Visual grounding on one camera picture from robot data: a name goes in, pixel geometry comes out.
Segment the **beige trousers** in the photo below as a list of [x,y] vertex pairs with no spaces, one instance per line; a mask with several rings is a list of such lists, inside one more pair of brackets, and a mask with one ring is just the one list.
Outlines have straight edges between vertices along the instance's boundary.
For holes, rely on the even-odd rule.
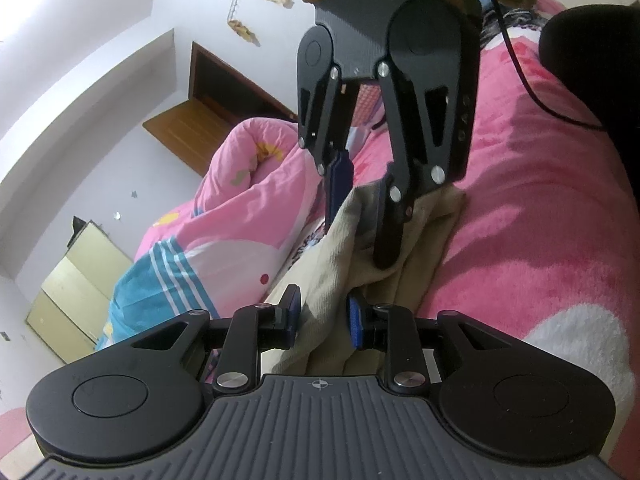
[[302,310],[294,346],[262,354],[265,374],[302,376],[375,375],[383,368],[378,350],[357,350],[348,330],[346,297],[362,292],[370,304],[398,304],[416,312],[442,260],[464,206],[452,185],[420,197],[404,225],[400,255],[388,269],[373,262],[380,181],[350,191],[324,237],[303,253],[271,289],[279,300],[286,286],[300,289]]

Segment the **pink white headboard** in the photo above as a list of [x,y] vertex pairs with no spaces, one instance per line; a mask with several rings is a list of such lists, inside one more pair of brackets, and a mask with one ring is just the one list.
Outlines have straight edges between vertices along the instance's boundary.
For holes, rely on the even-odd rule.
[[39,464],[41,455],[24,408],[1,415],[1,478],[21,479]]

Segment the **folded clothes stack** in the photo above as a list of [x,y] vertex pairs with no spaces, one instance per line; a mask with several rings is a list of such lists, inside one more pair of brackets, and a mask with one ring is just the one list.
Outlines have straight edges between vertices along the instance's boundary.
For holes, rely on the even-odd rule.
[[385,108],[382,92],[376,84],[363,84],[358,91],[352,128],[375,130],[384,124]]

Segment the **brown wooden door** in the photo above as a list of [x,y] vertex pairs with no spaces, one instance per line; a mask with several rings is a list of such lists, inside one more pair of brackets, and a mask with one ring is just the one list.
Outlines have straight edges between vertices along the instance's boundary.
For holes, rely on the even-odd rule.
[[143,128],[195,171],[206,174],[229,132],[252,117],[295,122],[296,114],[258,84],[194,42],[188,99],[143,123]]

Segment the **blue pink floral quilt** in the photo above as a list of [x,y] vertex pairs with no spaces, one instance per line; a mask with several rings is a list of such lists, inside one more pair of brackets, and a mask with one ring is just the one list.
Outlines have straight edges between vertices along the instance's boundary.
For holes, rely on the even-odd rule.
[[258,304],[323,226],[322,181],[298,145],[296,125],[244,120],[215,152],[194,196],[143,235],[96,346],[192,310],[228,318]]

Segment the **wall sticker decoration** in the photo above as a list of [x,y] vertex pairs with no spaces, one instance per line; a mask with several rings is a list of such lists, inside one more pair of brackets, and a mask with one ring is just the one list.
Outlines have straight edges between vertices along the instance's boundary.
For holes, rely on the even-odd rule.
[[254,44],[254,46],[259,47],[260,42],[257,36],[252,32],[247,26],[245,26],[239,20],[229,20],[227,25],[244,41],[249,44]]

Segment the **pink floral bed sheet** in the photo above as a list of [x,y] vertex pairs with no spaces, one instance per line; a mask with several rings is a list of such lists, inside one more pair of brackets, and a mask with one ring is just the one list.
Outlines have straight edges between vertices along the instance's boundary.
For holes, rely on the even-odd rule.
[[[509,30],[539,99],[592,125],[592,115],[538,55],[525,18]],[[390,158],[381,134],[360,152],[366,185]],[[464,193],[430,287],[414,312],[461,311],[585,367],[616,403],[603,458],[639,473],[639,213],[610,137],[544,112],[503,39],[480,57],[480,98]]]

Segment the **yellow-green wardrobe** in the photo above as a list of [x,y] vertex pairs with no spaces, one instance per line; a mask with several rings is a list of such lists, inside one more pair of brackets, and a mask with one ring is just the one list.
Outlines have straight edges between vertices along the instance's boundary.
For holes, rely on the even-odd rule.
[[94,222],[75,218],[66,253],[42,282],[26,324],[63,363],[88,356],[102,335],[114,287],[130,266]]

